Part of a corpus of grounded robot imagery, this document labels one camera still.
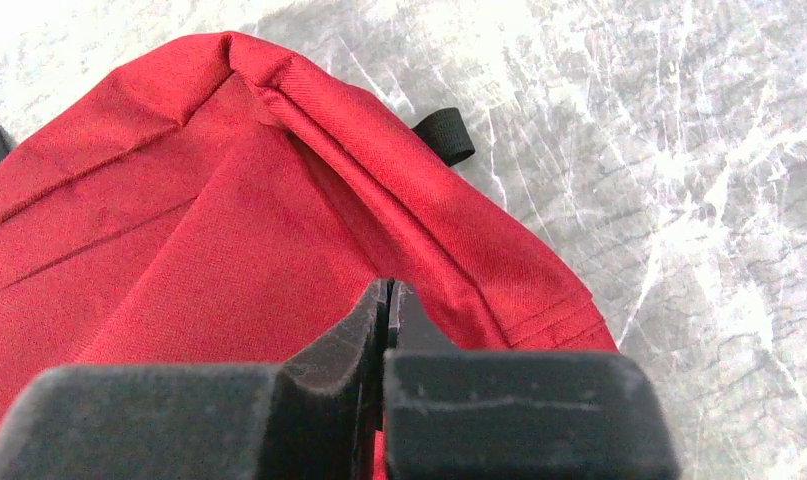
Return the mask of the red backpack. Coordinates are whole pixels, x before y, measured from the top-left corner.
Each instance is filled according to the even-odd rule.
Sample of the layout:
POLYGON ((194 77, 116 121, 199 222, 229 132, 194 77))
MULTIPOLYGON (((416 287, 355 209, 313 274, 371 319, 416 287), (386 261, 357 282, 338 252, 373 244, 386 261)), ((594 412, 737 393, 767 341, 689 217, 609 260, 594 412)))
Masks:
POLYGON ((280 364, 370 283, 459 348, 617 354, 591 294, 459 178, 458 112, 409 127, 244 34, 110 73, 0 164, 0 425, 69 365, 280 364))

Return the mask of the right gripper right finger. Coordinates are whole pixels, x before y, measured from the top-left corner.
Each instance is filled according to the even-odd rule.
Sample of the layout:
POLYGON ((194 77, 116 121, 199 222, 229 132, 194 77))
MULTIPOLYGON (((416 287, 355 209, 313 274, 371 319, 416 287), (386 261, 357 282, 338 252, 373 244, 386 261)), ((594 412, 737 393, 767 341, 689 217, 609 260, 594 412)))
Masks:
POLYGON ((389 286, 391 479, 677 479, 653 385, 626 356, 463 350, 414 289, 389 286))

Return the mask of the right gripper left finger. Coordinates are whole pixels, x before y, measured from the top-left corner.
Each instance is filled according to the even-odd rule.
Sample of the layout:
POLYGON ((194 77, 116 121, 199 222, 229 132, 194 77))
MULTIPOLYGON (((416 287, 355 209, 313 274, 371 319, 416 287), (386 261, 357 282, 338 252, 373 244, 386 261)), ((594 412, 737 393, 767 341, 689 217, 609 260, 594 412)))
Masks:
POLYGON ((0 479, 369 479, 389 284, 280 364, 69 365, 0 425, 0 479))

